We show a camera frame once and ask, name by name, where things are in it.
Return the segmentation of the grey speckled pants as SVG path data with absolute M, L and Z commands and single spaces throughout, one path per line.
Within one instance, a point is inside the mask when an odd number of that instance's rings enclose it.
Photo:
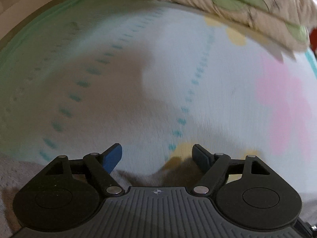
M 21 229 L 12 209 L 13 199 L 43 168 L 41 164 L 18 161 L 1 154 L 1 237 L 10 237 Z M 111 176 L 126 190 L 129 186 L 193 185 L 202 177 L 202 172 L 190 157 L 182 159 L 174 156 L 151 175 L 114 170 Z

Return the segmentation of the pastel patterned bed sheet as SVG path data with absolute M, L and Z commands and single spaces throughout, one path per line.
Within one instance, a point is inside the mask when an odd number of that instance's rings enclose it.
M 316 192 L 316 57 L 153 0 L 53 0 L 1 39 L 1 152 L 46 164 L 121 143 L 150 174 L 198 143 Z

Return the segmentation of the floral folded quilt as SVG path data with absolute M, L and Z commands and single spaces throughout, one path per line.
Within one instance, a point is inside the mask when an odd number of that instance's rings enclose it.
M 240 23 L 294 52 L 310 47 L 316 27 L 313 0 L 153 0 L 182 4 Z

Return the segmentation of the red wooden post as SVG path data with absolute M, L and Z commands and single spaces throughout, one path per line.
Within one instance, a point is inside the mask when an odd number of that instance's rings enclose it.
M 310 49 L 316 55 L 316 53 L 317 53 L 317 28 L 312 29 L 312 31 L 309 34 L 309 40 L 310 40 Z

